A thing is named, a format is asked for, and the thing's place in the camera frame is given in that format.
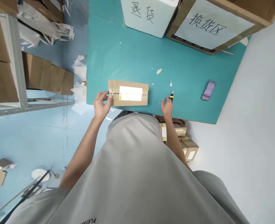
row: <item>left hand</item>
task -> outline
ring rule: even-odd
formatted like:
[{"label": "left hand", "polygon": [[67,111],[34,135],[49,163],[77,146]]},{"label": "left hand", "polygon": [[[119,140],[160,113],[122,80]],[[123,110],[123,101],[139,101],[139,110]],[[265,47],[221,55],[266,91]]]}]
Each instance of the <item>left hand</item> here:
[{"label": "left hand", "polygon": [[103,121],[106,115],[110,111],[110,107],[113,104],[113,96],[109,95],[107,96],[109,92],[108,91],[103,91],[99,92],[96,95],[96,98],[94,100],[94,110],[95,110],[95,115],[94,118],[96,118],[98,121]]}]

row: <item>white paper sign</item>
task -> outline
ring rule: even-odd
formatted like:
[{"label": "white paper sign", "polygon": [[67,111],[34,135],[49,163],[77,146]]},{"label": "white paper sign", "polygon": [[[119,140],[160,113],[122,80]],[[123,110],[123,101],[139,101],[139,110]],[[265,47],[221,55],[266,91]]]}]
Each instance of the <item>white paper sign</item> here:
[{"label": "white paper sign", "polygon": [[253,25],[206,0],[196,0],[175,35],[201,47],[214,49]]},{"label": "white paper sign", "polygon": [[120,86],[120,100],[142,101],[143,88]]},{"label": "white paper sign", "polygon": [[188,155],[188,158],[187,158],[187,159],[188,159],[188,160],[189,160],[189,159],[192,159],[193,156],[194,156],[194,154],[195,154],[195,152],[196,152],[196,151],[190,152],[190,154]]}]

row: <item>white foam box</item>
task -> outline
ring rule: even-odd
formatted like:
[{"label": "white foam box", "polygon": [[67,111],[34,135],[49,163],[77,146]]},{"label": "white foam box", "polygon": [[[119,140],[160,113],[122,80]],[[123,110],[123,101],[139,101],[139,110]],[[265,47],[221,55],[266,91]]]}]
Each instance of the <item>white foam box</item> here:
[{"label": "white foam box", "polygon": [[179,0],[121,0],[125,25],[162,38]]}]

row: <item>teal table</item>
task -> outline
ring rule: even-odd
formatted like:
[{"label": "teal table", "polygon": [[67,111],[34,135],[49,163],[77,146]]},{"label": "teal table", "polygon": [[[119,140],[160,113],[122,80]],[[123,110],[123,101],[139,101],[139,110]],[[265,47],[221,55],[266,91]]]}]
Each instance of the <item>teal table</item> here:
[{"label": "teal table", "polygon": [[[116,108],[161,115],[161,99],[175,91],[173,117],[216,124],[245,49],[237,43],[229,49],[235,55],[211,56],[126,27],[120,0],[90,0],[87,103],[108,89],[109,79],[146,83],[147,106]],[[216,87],[210,100],[202,101],[208,80]]]}]

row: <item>white round object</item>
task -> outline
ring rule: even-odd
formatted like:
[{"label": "white round object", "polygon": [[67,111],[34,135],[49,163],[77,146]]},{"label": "white round object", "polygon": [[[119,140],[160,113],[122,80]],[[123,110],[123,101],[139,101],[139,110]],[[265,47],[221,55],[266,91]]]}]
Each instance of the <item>white round object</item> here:
[{"label": "white round object", "polygon": [[[36,179],[38,177],[37,180],[39,180],[41,177],[44,176],[44,174],[47,172],[47,170],[45,169],[35,169],[33,172],[32,172],[32,177],[34,179]],[[45,182],[45,181],[48,181],[50,179],[50,174],[48,173],[45,178],[43,178],[43,180],[41,182]]]}]

